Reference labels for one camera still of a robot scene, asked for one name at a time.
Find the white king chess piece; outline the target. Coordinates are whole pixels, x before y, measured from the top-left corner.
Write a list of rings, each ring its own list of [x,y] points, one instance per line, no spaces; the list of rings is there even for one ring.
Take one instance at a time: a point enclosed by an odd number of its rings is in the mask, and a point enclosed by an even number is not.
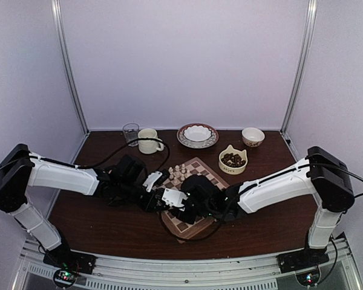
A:
[[[172,180],[174,179],[174,170],[172,167],[169,168],[169,179]]]

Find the white queen chess piece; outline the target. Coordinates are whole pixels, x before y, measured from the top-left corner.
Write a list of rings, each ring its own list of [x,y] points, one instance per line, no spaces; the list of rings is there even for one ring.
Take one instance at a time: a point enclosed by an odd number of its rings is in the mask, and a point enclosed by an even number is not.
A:
[[[175,176],[178,178],[181,176],[181,172],[180,172],[180,166],[176,165],[175,166]]]

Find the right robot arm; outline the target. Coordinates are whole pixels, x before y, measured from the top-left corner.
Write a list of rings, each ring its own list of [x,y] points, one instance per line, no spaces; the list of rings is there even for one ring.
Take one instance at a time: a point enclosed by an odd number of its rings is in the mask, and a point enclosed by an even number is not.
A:
[[[242,214],[303,195],[321,200],[306,245],[298,253],[299,263],[309,267],[325,254],[338,219],[355,202],[347,166],[318,146],[309,148],[305,158],[286,169],[224,190],[203,175],[192,175],[179,190],[165,193],[162,199],[174,216],[191,224],[197,216],[234,221]]]

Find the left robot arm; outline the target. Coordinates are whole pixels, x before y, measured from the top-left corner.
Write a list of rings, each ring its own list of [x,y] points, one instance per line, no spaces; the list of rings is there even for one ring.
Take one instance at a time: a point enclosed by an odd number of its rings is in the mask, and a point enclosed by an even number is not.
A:
[[[64,235],[29,201],[29,187],[68,190],[105,198],[112,204],[127,201],[157,212],[169,208],[163,193],[154,189],[166,176],[165,170],[148,173],[145,163],[133,155],[126,154],[117,164],[101,169],[42,157],[18,144],[0,163],[0,210],[13,216],[39,242],[51,263],[69,268],[78,258]]]

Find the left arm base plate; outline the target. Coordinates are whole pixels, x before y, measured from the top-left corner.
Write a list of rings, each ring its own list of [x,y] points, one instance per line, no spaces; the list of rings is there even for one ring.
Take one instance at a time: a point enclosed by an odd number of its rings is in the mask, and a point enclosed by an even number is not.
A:
[[[43,262],[71,273],[92,274],[96,257],[72,250],[53,250],[44,254]]]

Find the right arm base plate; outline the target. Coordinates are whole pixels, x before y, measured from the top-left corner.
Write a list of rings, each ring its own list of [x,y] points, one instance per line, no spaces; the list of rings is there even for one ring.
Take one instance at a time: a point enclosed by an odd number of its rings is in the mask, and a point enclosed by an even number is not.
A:
[[[318,266],[329,261],[325,250],[302,249],[277,256],[281,273],[299,271]]]

